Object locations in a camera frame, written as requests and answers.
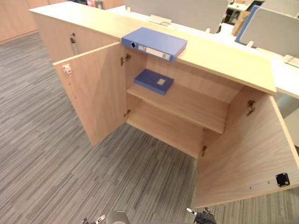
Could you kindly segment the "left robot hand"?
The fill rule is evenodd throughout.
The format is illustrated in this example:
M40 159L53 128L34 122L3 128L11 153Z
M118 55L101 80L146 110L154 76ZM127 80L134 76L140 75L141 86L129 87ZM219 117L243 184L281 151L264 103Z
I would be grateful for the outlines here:
M99 216L94 221L89 221L88 218L85 217L80 221L80 224L101 224L105 220L105 218L106 218L105 214Z

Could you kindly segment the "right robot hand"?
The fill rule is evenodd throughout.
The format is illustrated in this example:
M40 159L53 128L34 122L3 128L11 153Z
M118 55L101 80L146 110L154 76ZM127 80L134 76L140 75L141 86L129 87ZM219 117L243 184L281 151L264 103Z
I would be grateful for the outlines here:
M195 212L190 208L186 208L187 212L194 215L194 224L216 224L215 217L208 207L205 207L202 212Z

